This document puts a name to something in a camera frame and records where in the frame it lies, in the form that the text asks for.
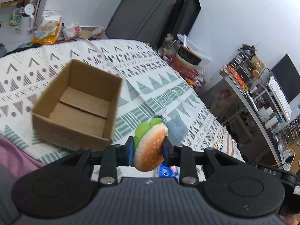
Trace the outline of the yellow white feed bag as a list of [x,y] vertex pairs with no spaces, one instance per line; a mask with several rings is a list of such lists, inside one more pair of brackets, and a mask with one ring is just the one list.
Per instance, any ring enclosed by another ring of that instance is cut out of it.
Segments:
[[62,12],[56,10],[45,10],[42,21],[34,33],[34,44],[53,45],[62,29]]

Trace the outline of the grey wardrobe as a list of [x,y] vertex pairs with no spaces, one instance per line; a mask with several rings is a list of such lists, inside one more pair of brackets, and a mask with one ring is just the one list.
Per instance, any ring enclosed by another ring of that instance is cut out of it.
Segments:
[[121,0],[106,29],[110,39],[137,40],[157,49],[172,35],[177,0]]

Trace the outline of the white red plastic bag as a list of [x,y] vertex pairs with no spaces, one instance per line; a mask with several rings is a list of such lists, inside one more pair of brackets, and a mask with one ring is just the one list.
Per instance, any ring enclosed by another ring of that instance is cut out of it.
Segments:
[[62,32],[65,40],[71,40],[81,34],[81,28],[79,25],[73,23],[70,26],[64,27]]

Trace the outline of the black white round bowl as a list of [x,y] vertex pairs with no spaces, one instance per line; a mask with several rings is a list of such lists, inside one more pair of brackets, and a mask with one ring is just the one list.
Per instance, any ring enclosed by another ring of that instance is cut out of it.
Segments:
[[195,69],[202,62],[201,57],[183,45],[180,46],[176,58],[191,70]]

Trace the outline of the white keyboard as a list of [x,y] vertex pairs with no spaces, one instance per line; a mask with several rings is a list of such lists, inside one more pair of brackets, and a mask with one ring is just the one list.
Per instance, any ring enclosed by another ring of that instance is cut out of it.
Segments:
[[271,93],[274,96],[274,99],[277,102],[277,105],[279,106],[279,109],[281,110],[283,117],[287,123],[289,123],[292,110],[291,107],[285,97],[284,92],[281,90],[280,85],[278,84],[277,80],[274,76],[270,76],[267,87],[271,91]]

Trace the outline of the black flat screen leaning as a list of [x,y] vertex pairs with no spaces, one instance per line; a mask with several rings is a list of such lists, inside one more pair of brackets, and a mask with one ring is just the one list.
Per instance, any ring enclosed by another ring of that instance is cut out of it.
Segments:
[[177,0],[178,8],[175,12],[175,23],[172,35],[188,35],[201,11],[199,0]]

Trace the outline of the white trash bin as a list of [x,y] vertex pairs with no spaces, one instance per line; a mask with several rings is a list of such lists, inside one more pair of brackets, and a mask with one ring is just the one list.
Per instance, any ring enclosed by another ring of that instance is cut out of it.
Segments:
[[21,15],[19,32],[22,36],[29,35],[32,32],[34,25],[34,11],[32,4],[27,4]]

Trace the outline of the blue white tissue pack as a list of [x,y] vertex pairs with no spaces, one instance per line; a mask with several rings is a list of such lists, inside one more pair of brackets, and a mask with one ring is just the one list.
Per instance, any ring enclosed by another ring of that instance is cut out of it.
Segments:
[[156,178],[174,178],[177,182],[179,182],[179,167],[171,166],[168,167],[164,163],[160,164],[155,171],[154,177]]

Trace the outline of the dark desk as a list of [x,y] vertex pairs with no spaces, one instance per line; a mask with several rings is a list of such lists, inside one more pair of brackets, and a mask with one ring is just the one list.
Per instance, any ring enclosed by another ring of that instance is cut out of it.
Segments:
[[278,145],[246,93],[231,75],[226,72],[216,74],[197,94],[232,135],[246,162],[282,167],[284,160]]

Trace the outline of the red plastic basket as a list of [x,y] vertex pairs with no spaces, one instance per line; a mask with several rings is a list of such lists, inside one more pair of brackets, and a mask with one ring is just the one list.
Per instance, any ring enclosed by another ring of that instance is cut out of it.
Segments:
[[198,72],[194,69],[189,69],[185,64],[180,62],[175,55],[170,55],[170,67],[179,72],[186,78],[194,79],[199,76]]

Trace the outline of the grey desk drawer organizer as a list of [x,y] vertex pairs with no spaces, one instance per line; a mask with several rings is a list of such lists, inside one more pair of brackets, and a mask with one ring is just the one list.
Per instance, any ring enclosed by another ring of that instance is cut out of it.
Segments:
[[255,67],[252,65],[250,57],[248,57],[248,55],[246,55],[243,51],[239,50],[238,54],[230,60],[228,65],[234,68],[247,85],[254,80],[252,72],[255,70]]

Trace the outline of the brown cardboard box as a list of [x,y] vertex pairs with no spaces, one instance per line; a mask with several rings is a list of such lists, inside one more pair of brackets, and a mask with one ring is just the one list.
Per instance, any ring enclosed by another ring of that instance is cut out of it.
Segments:
[[112,143],[122,79],[71,60],[50,82],[32,113],[36,136],[76,151]]

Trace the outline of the black monitor on desk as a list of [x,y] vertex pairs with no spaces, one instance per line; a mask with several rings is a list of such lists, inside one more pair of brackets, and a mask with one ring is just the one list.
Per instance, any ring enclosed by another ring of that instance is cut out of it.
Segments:
[[286,54],[271,71],[290,103],[299,95],[300,77],[289,55]]

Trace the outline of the patterned white green blanket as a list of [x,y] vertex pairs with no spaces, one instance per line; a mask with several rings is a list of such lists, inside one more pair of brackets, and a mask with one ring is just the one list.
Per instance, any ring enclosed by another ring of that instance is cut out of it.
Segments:
[[195,90],[145,43],[71,42],[1,58],[1,137],[39,164],[124,144],[159,120],[187,127],[184,146],[242,159]]

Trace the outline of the plush hamburger toy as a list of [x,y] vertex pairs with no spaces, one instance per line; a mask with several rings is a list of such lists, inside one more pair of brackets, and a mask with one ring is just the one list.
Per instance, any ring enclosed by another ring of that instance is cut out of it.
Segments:
[[163,163],[163,141],[168,128],[159,117],[141,123],[135,130],[133,166],[141,172],[149,172]]

